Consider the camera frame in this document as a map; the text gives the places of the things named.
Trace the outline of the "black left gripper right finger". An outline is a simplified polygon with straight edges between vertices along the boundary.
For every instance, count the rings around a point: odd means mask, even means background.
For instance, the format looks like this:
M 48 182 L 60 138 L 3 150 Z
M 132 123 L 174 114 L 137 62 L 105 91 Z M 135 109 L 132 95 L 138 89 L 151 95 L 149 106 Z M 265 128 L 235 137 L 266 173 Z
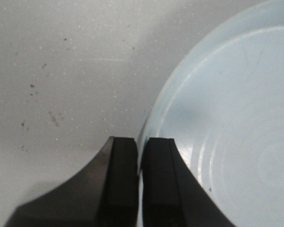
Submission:
M 175 141 L 150 138 L 142 156 L 145 227 L 232 227 L 182 159 Z

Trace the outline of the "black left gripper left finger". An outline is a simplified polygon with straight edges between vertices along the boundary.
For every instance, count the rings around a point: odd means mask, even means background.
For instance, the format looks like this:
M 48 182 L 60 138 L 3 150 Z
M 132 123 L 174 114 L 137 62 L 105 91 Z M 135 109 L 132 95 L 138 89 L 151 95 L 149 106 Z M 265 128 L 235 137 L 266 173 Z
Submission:
M 138 211 L 137 146 L 110 137 L 76 175 L 18 206 L 8 227 L 134 227 Z

